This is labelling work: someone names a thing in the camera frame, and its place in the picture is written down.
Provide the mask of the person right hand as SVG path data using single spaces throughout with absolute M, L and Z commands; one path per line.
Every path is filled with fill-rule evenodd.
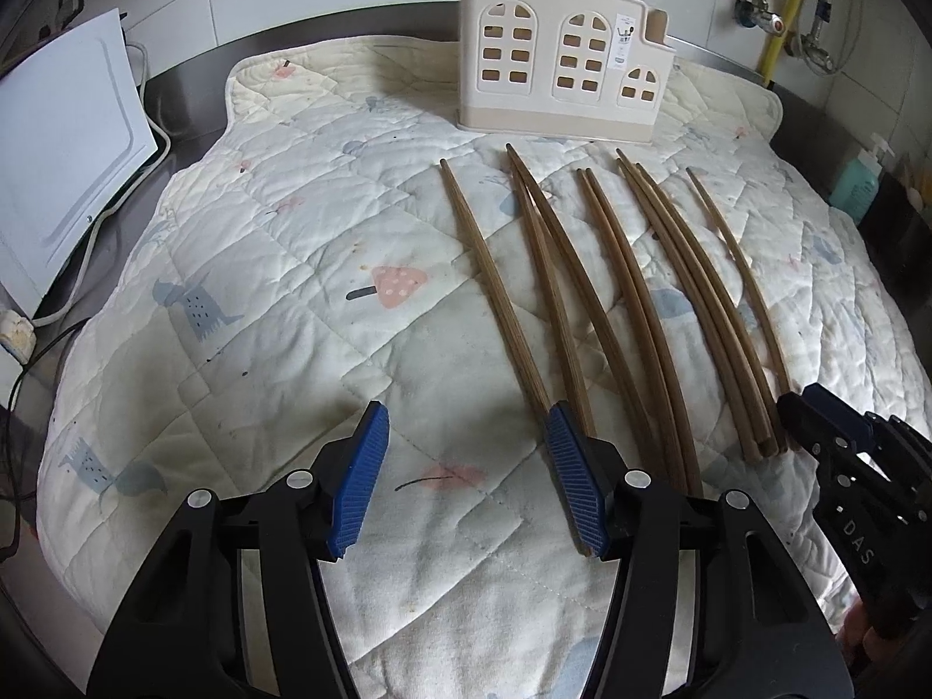
M 845 614 L 837 641 L 845 663 L 859 674 L 867 668 L 886 669 L 892 666 L 907 644 L 908 634 L 897 639 L 880 636 L 869 619 L 863 600 L 856 598 Z

